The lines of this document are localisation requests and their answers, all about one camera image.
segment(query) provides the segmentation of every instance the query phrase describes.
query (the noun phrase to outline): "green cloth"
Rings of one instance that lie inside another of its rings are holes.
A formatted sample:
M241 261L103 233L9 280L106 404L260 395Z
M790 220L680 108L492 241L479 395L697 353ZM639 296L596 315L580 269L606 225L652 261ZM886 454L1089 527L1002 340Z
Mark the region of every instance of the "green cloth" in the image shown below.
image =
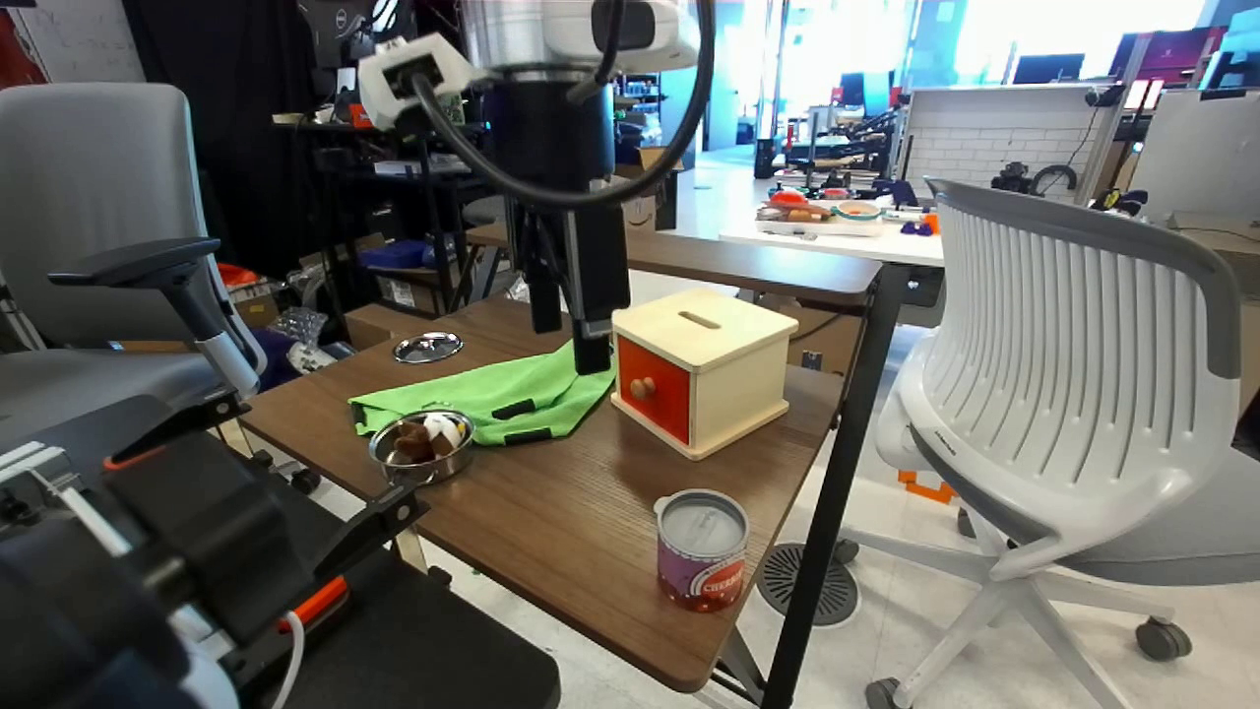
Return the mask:
M575 346L552 353L506 357L434 383L375 388L351 397L354 430L370 438L395 417L416 409L459 409L476 446L567 438L611 388L614 375L575 375Z

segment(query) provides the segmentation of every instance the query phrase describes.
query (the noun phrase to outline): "monitor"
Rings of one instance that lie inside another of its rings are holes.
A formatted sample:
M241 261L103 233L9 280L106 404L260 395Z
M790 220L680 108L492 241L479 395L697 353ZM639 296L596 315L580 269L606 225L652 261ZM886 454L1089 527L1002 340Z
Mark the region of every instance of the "monitor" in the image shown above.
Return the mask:
M1021 55L1013 84L1075 84L1088 55Z

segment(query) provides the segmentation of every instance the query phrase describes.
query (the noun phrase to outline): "wooden box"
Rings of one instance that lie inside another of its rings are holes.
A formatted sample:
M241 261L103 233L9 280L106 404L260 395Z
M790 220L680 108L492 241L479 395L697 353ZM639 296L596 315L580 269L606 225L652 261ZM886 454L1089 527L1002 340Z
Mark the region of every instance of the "wooden box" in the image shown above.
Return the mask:
M680 290L614 312L614 404L683 455L710 455L788 409L788 333L766 307Z

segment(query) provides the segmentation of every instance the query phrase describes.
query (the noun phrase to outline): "chair backrest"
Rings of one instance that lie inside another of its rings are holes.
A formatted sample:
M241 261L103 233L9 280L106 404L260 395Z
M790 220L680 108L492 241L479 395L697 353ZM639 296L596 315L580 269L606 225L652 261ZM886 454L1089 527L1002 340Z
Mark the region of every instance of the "chair backrest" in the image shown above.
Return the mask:
M1214 475L1235 426L1241 296L1186 235L938 182L949 298L904 409L968 450L964 475L1115 497L1161 468Z
M50 342L187 340L157 290L55 287L103 249L203 235L187 101L160 84L0 89L0 273Z

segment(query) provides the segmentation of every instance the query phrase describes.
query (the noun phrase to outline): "white chair leg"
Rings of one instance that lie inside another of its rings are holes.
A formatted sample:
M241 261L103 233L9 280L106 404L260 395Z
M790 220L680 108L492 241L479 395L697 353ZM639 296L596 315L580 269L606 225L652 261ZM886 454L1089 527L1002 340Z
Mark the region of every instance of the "white chair leg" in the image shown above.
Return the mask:
M968 609L955 614L955 621L930 645L909 673L896 680L895 699L913 706L924 686L941 676L941 670L987 624L995 614L1009 609L1009 584L984 588Z
M1110 689L1103 670L1081 653L1075 632L1064 624L1060 609L1034 590L1030 579L1017 584L1017 609L1030 621L1030 630L1060 653L1060 660L1094 693L1097 706L1122 709L1127 699Z
M858 527L844 527L840 534L855 540L863 546L886 550L886 555L913 558L921 568L938 568L938 572L955 576L955 579L971 579L971 584L984 584L987 568L993 568L993 555L949 550L949 546L918 546L918 542L903 542L903 540L886 540L886 534L866 534Z
M1139 619L1147 619L1147 614L1173 619L1173 605L1140 602L1140 597L1135 597L1135 590L1105 588L1097 579L1046 572L1034 579L1034 590L1055 602L1097 605L1097 609L1117 609L1117 614L1139 614Z

